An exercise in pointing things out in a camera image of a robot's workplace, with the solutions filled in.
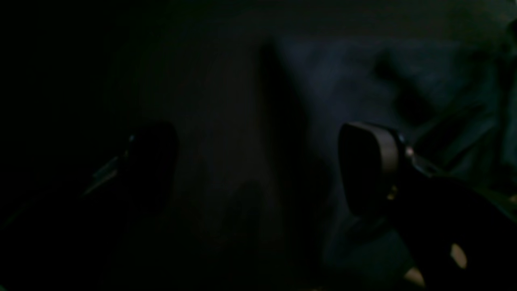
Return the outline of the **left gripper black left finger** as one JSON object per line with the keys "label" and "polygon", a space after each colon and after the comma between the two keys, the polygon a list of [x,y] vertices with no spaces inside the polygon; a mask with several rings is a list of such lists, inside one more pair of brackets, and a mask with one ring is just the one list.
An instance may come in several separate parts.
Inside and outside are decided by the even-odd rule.
{"label": "left gripper black left finger", "polygon": [[125,232],[169,198],[179,135],[161,121],[91,176],[1,208],[2,291],[97,291]]}

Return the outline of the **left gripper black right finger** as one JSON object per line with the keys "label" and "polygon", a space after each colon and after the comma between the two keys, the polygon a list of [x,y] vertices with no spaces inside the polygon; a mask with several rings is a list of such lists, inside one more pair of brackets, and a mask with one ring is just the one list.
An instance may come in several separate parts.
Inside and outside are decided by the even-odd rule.
{"label": "left gripper black right finger", "polygon": [[447,175],[377,124],[343,124],[338,162],[351,213],[390,221],[427,290],[515,291],[515,203]]}

